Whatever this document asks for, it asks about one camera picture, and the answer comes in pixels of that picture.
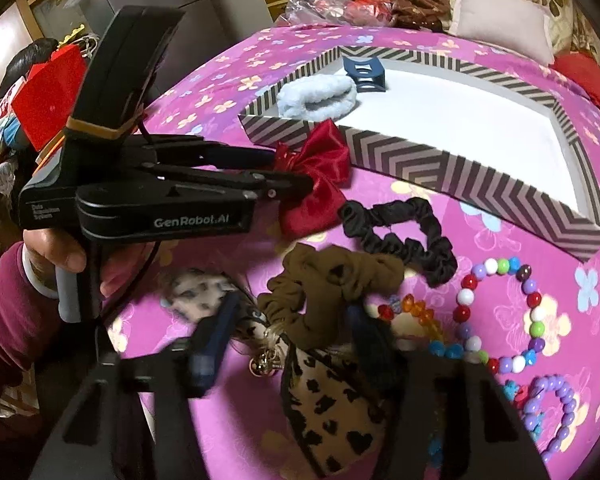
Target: chevron pattern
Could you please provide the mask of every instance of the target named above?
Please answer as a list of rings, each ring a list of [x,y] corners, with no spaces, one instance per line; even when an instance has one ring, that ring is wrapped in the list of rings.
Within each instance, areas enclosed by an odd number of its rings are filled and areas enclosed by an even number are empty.
[[[351,162],[355,166],[407,180],[470,203],[544,238],[582,262],[598,251],[600,188],[573,123],[553,95],[491,68],[419,50],[374,46],[337,47],[302,65],[245,108],[240,120],[251,141],[263,146],[276,146],[284,142],[291,149],[298,150],[315,123],[264,114],[275,104],[278,91],[284,84],[314,74],[342,55],[394,59],[453,70],[503,86],[549,108],[577,161],[591,218],[579,215],[508,174],[499,173],[462,156],[369,130],[357,130],[350,126],[339,126],[339,129],[346,138]]]

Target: bed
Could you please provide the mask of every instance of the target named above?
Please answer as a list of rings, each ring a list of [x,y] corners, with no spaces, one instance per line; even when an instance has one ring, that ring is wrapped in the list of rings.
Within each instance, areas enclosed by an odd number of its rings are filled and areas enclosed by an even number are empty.
[[[517,77],[560,99],[586,149],[600,183],[600,111],[563,76],[537,63],[496,48],[466,40],[449,41],[444,34],[389,28],[287,27],[266,29],[231,47],[184,78],[148,111],[147,127],[154,133],[199,134],[236,146],[252,146],[238,114],[270,85],[325,50],[365,45],[410,48],[474,62]],[[415,272],[408,272],[400,294],[411,293],[436,309],[444,330],[453,330],[451,312],[462,276],[490,256],[517,256],[530,263],[548,303],[546,341],[542,359],[515,377],[520,384],[536,375],[564,374],[575,390],[573,431],[548,465],[554,480],[567,480],[578,469],[600,436],[600,249],[586,263],[500,218],[449,196],[415,184],[355,168],[347,198],[366,206],[419,196],[430,201],[458,258],[458,273],[436,289]],[[410,225],[394,229],[398,236],[417,236]],[[299,240],[317,248],[337,244],[355,248],[341,227]],[[293,247],[283,242],[276,207],[264,206],[248,235],[167,242],[150,275],[124,312],[109,329],[115,348],[132,357],[155,352],[190,332],[181,320],[160,307],[152,293],[154,277],[183,267],[219,268],[239,275],[254,294],[282,269],[283,255]],[[503,278],[481,289],[484,305],[475,313],[474,326],[483,348],[492,354],[519,352],[528,343],[526,304],[515,294],[515,284]],[[288,430],[280,406],[279,378],[261,379],[248,370],[249,357],[228,350],[221,377],[212,393],[192,402],[194,419],[211,477],[216,480],[308,480],[312,470]],[[151,400],[142,398],[149,421]],[[545,447],[559,422],[558,405],[546,410]],[[370,477],[375,455],[349,471],[345,480]]]

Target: red satin bow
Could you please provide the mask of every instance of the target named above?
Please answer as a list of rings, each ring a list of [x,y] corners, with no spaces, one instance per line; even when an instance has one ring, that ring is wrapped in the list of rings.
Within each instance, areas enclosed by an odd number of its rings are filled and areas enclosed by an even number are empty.
[[[307,174],[314,180],[314,190],[300,203],[280,203],[280,230],[286,238],[304,238],[340,223],[338,209],[346,199],[338,184],[349,181],[351,162],[349,149],[332,120],[309,133],[300,153],[280,142],[273,169]]]

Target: blue fabric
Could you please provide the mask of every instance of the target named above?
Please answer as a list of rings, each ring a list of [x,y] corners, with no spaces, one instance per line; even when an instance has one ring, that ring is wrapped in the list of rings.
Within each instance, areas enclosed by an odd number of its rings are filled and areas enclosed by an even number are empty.
[[[2,138],[7,146],[13,148],[17,152],[26,149],[29,145],[29,139],[15,115],[5,124],[2,130]]]

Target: purple beaded bracelet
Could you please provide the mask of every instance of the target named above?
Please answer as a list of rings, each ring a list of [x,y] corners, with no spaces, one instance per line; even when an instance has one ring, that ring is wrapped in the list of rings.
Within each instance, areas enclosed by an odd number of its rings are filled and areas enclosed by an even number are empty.
[[[560,449],[562,441],[569,435],[569,426],[576,418],[574,413],[577,402],[573,398],[574,391],[562,376],[548,375],[536,377],[532,384],[531,393],[522,407],[522,422],[526,430],[531,434],[538,425],[540,415],[540,403],[546,392],[555,392],[555,396],[562,403],[562,421],[555,436],[549,445],[540,454],[542,461],[546,464],[551,457]]]

